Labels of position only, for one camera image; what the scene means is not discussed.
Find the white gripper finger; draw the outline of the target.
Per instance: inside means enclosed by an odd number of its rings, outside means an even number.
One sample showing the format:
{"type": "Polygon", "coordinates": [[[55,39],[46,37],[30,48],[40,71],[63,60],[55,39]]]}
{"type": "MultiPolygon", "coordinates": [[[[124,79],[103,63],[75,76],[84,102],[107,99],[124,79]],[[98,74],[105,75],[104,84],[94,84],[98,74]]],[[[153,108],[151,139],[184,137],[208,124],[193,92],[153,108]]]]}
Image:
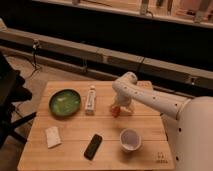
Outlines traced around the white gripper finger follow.
{"type": "Polygon", "coordinates": [[[132,115],[134,113],[134,106],[131,106],[131,105],[130,106],[125,106],[124,109],[130,115],[132,115]]]}
{"type": "Polygon", "coordinates": [[[111,112],[115,112],[116,111],[116,105],[115,104],[112,104],[111,106],[110,106],[110,111],[111,112]]]}

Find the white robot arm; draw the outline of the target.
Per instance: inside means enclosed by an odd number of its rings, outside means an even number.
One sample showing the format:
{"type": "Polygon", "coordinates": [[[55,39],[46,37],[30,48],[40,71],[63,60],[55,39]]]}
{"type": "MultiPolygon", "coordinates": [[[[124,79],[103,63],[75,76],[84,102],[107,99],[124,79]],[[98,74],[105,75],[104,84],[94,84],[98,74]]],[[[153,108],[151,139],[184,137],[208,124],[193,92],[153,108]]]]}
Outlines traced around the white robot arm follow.
{"type": "Polygon", "coordinates": [[[114,105],[136,100],[178,121],[175,171],[213,171],[213,97],[193,99],[142,88],[133,72],[112,83],[114,105]]]}

